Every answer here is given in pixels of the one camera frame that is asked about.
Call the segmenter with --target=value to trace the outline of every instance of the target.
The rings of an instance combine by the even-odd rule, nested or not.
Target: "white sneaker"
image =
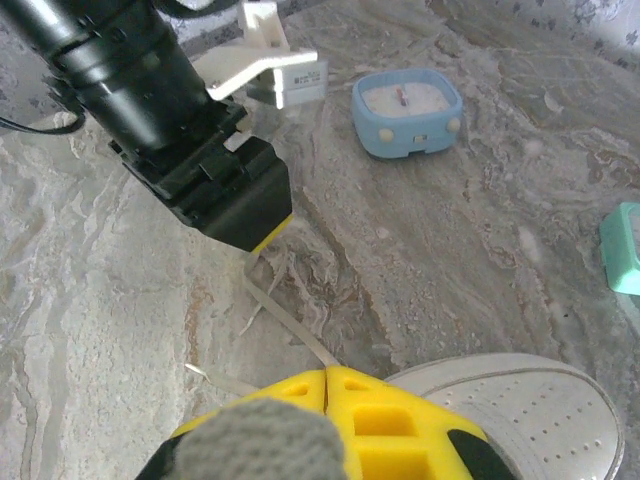
[[[489,354],[420,365],[387,379],[483,428],[523,480],[611,480],[623,425],[589,376],[526,354]]]

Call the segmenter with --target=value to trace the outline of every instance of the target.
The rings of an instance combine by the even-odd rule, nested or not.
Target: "gray fabric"
[[[176,454],[188,480],[347,480],[342,440],[321,415],[271,399],[223,409]]]

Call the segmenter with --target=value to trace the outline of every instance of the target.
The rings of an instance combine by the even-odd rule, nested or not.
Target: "yellow robot part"
[[[305,372],[223,408],[265,397],[326,415],[343,439],[350,480],[473,480],[448,433],[487,441],[469,420],[347,367]],[[216,414],[183,425],[171,438]]]

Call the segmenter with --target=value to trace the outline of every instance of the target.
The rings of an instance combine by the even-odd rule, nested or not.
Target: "yellow stripe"
[[[260,243],[260,245],[258,245],[258,246],[253,250],[253,252],[252,252],[252,253],[254,253],[254,254],[256,254],[256,255],[257,255],[258,253],[260,253],[264,247],[266,247],[267,245],[269,245],[269,244],[273,241],[273,239],[274,239],[274,238],[276,238],[276,237],[280,234],[280,232],[281,232],[282,230],[284,230],[284,229],[285,229],[285,227],[291,223],[291,220],[293,220],[293,214],[291,214],[291,215],[289,215],[287,218],[285,218],[285,219],[283,220],[283,222],[282,222],[280,225],[278,225],[278,226],[277,226],[277,227],[276,227],[276,228],[275,228],[275,229],[274,229],[274,230],[273,230],[269,235],[267,235],[267,238],[265,238],[265,239],[262,241],[262,243]]]

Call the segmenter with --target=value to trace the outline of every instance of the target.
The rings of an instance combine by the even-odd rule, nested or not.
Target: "mint green object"
[[[640,203],[622,203],[600,225],[609,288],[640,295]]]

